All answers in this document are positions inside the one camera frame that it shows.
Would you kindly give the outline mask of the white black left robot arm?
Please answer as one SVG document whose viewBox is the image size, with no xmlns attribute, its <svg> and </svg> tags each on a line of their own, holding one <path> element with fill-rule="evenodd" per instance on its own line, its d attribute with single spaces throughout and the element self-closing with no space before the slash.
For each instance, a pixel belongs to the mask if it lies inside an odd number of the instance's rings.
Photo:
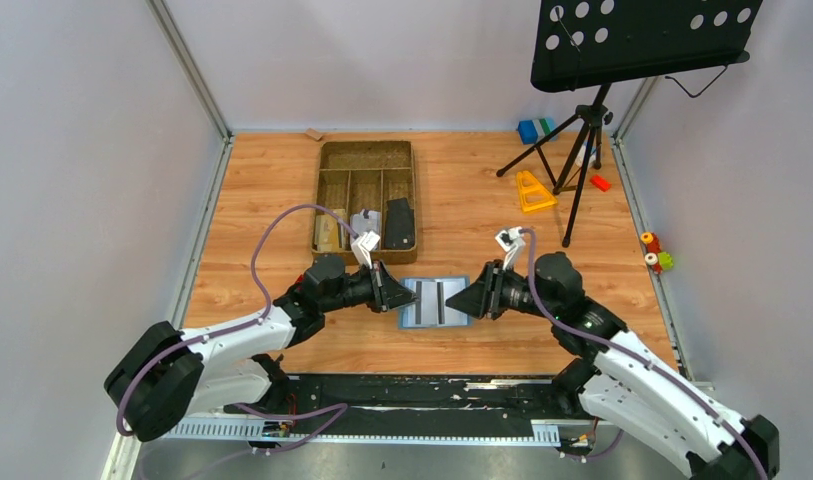
<svg viewBox="0 0 813 480">
<path fill-rule="evenodd" d="M 349 273 L 332 254 L 315 259 L 284 294 L 246 316 L 196 329 L 151 325 L 106 377 L 123 435 L 157 439 L 184 417 L 226 405 L 280 411 L 288 386 L 269 352 L 317 334 L 331 311 L 366 306 L 386 313 L 415 303 L 416 294 L 381 261 Z"/>
</svg>

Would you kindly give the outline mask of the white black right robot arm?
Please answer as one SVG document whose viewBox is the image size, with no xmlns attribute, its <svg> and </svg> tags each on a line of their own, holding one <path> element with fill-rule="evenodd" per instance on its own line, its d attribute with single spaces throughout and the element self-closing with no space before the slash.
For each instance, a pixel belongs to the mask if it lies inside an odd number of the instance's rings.
<svg viewBox="0 0 813 480">
<path fill-rule="evenodd" d="M 555 379 L 553 403 L 583 412 L 646 444 L 690 479 L 773 479 L 780 472 L 778 428 L 714 400 L 657 357 L 613 312 L 587 296 L 563 252 L 544 254 L 527 275 L 495 260 L 446 301 L 475 318 L 507 310 L 550 319 L 574 360 Z"/>
</svg>

